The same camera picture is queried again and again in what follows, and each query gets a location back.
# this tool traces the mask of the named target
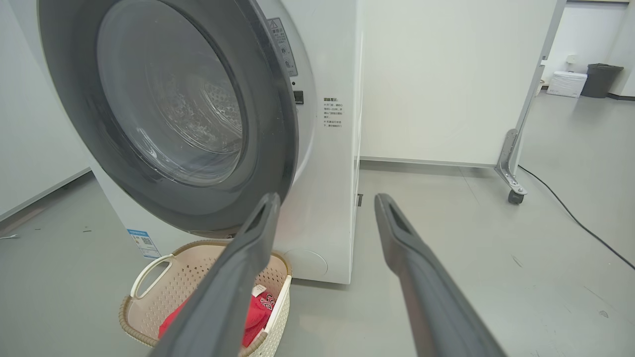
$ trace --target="black caster wheel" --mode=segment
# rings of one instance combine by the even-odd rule
[[[524,194],[517,194],[514,190],[509,191],[509,196],[507,197],[507,201],[509,203],[513,203],[515,205],[520,205],[523,202]]]

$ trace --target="white box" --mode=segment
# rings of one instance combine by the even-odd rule
[[[587,75],[584,73],[556,71],[549,83],[547,94],[578,98],[586,81]]]

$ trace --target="red cloth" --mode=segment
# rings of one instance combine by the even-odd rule
[[[181,312],[181,309],[183,309],[186,302],[187,300],[168,315],[161,326],[159,326],[159,339],[163,337],[165,331],[167,331],[170,324],[172,324],[172,321],[177,318],[177,315]],[[244,347],[249,346],[258,333],[267,326],[267,322],[269,321],[269,317],[271,316],[271,312],[274,309],[275,304],[276,301],[274,300],[274,297],[266,291],[260,293],[257,297],[254,297],[253,295],[251,296],[249,311],[247,312],[247,320],[245,321],[244,326]]]

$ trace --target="power cord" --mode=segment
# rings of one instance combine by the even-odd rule
[[[560,204],[562,205],[562,207],[565,208],[566,212],[569,213],[569,215],[571,216],[571,218],[573,218],[573,220],[580,226],[582,227],[585,231],[587,231],[591,236],[593,236],[593,238],[597,239],[600,243],[604,244],[605,247],[607,247],[611,252],[613,252],[613,254],[617,255],[620,259],[622,259],[626,264],[629,265],[629,267],[631,267],[633,270],[635,270],[635,266],[633,266],[631,264],[631,262],[629,262],[628,260],[626,260],[626,258],[624,258],[621,254],[619,254],[617,251],[615,251],[615,249],[613,249],[610,245],[608,245],[607,242],[603,241],[602,238],[598,237],[595,233],[591,232],[588,228],[586,228],[582,223],[580,223],[580,221],[575,218],[575,216],[573,215],[573,213],[571,213],[571,211],[569,211],[569,208],[567,208],[567,206],[565,205],[564,202],[562,202],[562,200],[560,199],[560,197],[558,197],[558,195],[551,189],[551,187],[549,187],[549,185],[547,185],[543,180],[541,180],[538,176],[534,175],[533,173],[531,173],[531,171],[527,170],[526,168],[518,165],[518,167],[522,168],[526,173],[530,174],[531,176],[534,176],[536,178],[536,180],[540,181],[541,184],[545,185],[546,188],[548,188],[551,193],[553,193],[554,197],[558,200],[558,202],[560,202]]]

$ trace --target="brown woven rim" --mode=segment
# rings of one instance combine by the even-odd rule
[[[195,246],[201,246],[201,245],[216,245],[216,246],[227,246],[229,243],[224,243],[224,242],[219,242],[219,241],[195,241],[189,244],[186,244],[182,247],[180,247],[179,249],[175,250],[172,254],[174,256],[177,256],[181,253],[183,253],[184,251],[195,247]],[[284,266],[286,267],[286,274],[287,275],[291,275],[291,264],[289,264],[289,262],[286,261],[286,259],[284,259],[284,257],[277,252],[272,252],[271,253],[272,256],[282,260],[282,262],[284,263]],[[152,337],[149,337],[148,335],[144,335],[141,332],[135,330],[132,326],[130,326],[130,324],[128,323],[128,308],[130,307],[130,302],[132,301],[132,298],[130,296],[126,296],[122,303],[121,306],[119,307],[119,324],[121,325],[121,328],[123,328],[123,330],[130,335],[130,337],[138,340],[139,342],[141,342],[142,344],[147,344],[150,347],[154,347],[157,345],[157,343],[159,342],[156,339],[153,339]],[[265,339],[267,338],[267,333],[266,332],[262,332],[258,338],[256,340],[254,340],[249,347],[247,347],[246,349],[243,349],[240,353],[239,353],[239,357],[246,357],[249,356],[251,353],[253,353],[256,349],[258,349],[258,347],[260,347],[260,345],[262,345],[263,342],[265,342]]]

